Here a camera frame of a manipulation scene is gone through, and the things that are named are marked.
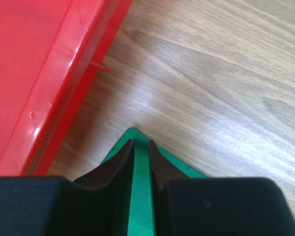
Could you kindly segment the green polo shirt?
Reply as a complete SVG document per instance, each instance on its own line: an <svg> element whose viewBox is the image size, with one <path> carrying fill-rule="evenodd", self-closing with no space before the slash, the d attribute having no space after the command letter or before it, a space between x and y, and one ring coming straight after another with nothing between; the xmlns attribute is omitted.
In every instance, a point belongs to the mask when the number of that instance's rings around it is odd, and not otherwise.
<svg viewBox="0 0 295 236"><path fill-rule="evenodd" d="M127 236L152 236L153 207L149 174L149 138L138 129L127 129L108 152L103 162L114 156L129 140L134 141L134 168Z"/></svg>

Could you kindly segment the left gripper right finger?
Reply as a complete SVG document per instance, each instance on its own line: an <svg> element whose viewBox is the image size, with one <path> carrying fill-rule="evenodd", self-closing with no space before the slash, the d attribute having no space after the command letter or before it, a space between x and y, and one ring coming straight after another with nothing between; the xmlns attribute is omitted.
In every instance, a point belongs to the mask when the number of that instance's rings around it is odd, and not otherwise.
<svg viewBox="0 0 295 236"><path fill-rule="evenodd" d="M192 178L148 144L157 236L295 236L281 189L263 177Z"/></svg>

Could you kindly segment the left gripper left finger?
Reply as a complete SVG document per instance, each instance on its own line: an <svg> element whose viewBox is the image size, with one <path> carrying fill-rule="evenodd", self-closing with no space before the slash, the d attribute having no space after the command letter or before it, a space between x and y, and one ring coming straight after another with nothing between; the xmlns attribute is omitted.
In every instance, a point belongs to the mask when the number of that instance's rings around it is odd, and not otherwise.
<svg viewBox="0 0 295 236"><path fill-rule="evenodd" d="M0 236L125 236L134 142L70 181L61 176L0 177Z"/></svg>

